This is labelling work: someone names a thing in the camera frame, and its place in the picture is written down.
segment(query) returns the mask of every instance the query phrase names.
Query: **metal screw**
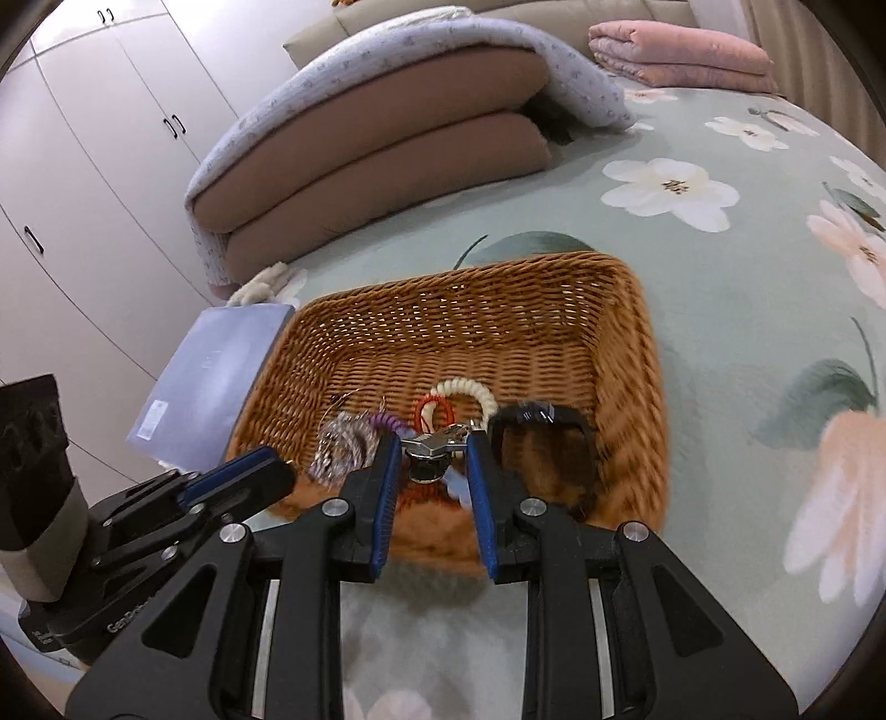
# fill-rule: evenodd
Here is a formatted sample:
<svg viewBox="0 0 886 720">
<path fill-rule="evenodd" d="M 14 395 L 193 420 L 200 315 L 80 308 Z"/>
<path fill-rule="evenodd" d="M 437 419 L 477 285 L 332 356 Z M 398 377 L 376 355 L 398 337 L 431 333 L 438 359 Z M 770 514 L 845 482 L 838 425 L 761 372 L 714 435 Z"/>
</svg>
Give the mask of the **metal screw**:
<svg viewBox="0 0 886 720">
<path fill-rule="evenodd" d="M 528 497 L 520 503 L 520 512 L 531 518 L 537 518 L 548 511 L 548 504 L 540 497 Z"/>
<path fill-rule="evenodd" d="M 649 537 L 649 528 L 636 520 L 627 523 L 622 529 L 622 532 L 625 533 L 625 537 L 628 540 L 632 540 L 635 543 L 642 543 L 647 537 Z"/>
<path fill-rule="evenodd" d="M 349 507 L 347 500 L 343 500 L 341 497 L 333 497 L 323 503 L 323 514 L 331 518 L 337 518 L 339 515 L 347 513 Z"/>
<path fill-rule="evenodd" d="M 239 543 L 246 537 L 246 528 L 239 522 L 231 522 L 219 530 L 219 537 L 223 543 Z"/>
</svg>

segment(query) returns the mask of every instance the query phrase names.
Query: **label sticker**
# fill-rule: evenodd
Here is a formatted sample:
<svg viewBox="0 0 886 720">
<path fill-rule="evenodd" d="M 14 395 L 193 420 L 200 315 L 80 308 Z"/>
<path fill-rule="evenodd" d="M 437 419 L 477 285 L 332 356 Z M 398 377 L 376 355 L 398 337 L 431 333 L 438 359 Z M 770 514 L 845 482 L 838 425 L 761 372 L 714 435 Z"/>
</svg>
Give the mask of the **label sticker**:
<svg viewBox="0 0 886 720">
<path fill-rule="evenodd" d="M 167 407 L 169 407 L 169 403 L 163 400 L 155 400 L 151 403 L 151 407 L 144 414 L 144 422 L 138 428 L 136 437 L 140 437 L 142 440 L 150 440 L 154 436 L 154 430 L 157 429 L 157 425 L 163 419 L 163 413 L 166 412 Z"/>
</svg>

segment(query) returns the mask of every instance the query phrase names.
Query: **brown woven basket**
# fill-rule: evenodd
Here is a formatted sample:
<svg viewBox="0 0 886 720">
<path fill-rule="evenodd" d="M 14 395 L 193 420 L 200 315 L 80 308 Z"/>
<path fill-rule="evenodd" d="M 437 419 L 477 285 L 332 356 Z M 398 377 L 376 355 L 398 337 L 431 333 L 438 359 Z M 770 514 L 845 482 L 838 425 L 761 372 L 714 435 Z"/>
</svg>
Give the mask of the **brown woven basket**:
<svg viewBox="0 0 886 720">
<path fill-rule="evenodd" d="M 597 428 L 601 459 L 587 521 L 615 528 L 639 519 L 660 528 L 666 420 L 649 314 L 633 273 L 593 252 L 455 270 L 309 303 L 266 362 L 228 457 L 266 443 L 292 460 L 299 480 L 274 509 L 295 517 L 330 494 L 304 470 L 332 393 L 364 388 L 348 410 L 375 411 L 385 397 L 388 411 L 410 419 L 420 395 L 454 376 L 485 383 L 499 404 L 544 399 L 578 408 Z M 454 405 L 457 419 L 478 417 L 470 398 Z M 543 457 L 529 436 L 505 450 L 505 464 L 523 470 L 531 492 L 567 503 L 576 495 L 568 481 L 551 477 L 568 453 Z M 391 554 L 482 574 L 470 512 L 439 484 L 404 481 Z"/>
</svg>

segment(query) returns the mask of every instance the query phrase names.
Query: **brown pillow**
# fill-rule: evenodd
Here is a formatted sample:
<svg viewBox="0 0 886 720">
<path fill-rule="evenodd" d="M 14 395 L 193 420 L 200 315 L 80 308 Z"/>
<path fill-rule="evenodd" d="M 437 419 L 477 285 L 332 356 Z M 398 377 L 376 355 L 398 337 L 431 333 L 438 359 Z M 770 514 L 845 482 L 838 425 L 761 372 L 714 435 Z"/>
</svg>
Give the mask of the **brown pillow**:
<svg viewBox="0 0 886 720">
<path fill-rule="evenodd" d="M 383 215 L 550 163 L 530 120 L 494 113 L 411 137 L 330 173 L 230 236 L 225 262 L 245 283 Z"/>
<path fill-rule="evenodd" d="M 194 203 L 211 232 L 232 232 L 349 162 L 407 137 L 516 110 L 548 82 L 532 51 L 478 46 L 404 67 L 313 107 L 262 140 Z"/>
</svg>

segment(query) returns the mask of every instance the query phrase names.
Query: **wardrobe door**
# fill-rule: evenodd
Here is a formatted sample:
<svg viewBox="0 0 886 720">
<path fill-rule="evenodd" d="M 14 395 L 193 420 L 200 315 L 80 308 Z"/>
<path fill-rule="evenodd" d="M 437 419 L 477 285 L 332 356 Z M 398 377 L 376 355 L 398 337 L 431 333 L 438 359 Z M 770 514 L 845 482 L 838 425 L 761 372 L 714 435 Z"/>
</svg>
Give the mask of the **wardrobe door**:
<svg viewBox="0 0 886 720">
<path fill-rule="evenodd" d="M 34 50 L 44 52 L 79 35 L 107 27 L 107 14 L 100 9 L 101 4 L 96 0 L 64 0 L 31 35 Z"/>
<path fill-rule="evenodd" d="M 12 61 L 9 69 L 15 69 L 23 62 L 28 62 L 32 57 L 34 57 L 34 48 L 31 46 L 30 42 L 27 42 L 25 43 L 25 46 L 19 51 L 19 54 L 15 56 L 15 60 Z"/>
<path fill-rule="evenodd" d="M 0 205 L 34 258 L 113 344 L 159 377 L 208 304 L 114 197 L 35 62 L 0 82 L 0 168 Z"/>
<path fill-rule="evenodd" d="M 163 0 L 95 0 L 94 4 L 102 8 L 114 24 L 166 14 Z"/>
<path fill-rule="evenodd" d="M 37 52 L 45 52 L 104 27 L 165 12 L 163 0 L 64 0 L 31 39 Z"/>
<path fill-rule="evenodd" d="M 120 202 L 188 282 L 212 298 L 184 213 L 184 191 L 199 163 L 115 33 L 80 37 L 37 63 L 71 130 Z"/>
<path fill-rule="evenodd" d="M 172 18 L 130 22 L 115 33 L 166 117 L 203 160 L 237 116 Z"/>
<path fill-rule="evenodd" d="M 332 14 L 329 0 L 166 0 L 166 7 L 237 115 L 295 74 L 283 43 Z"/>
<path fill-rule="evenodd" d="M 54 374 L 71 442 L 128 478 L 157 474 L 126 443 L 153 378 L 65 297 L 2 214 L 0 258 L 0 379 Z"/>
</svg>

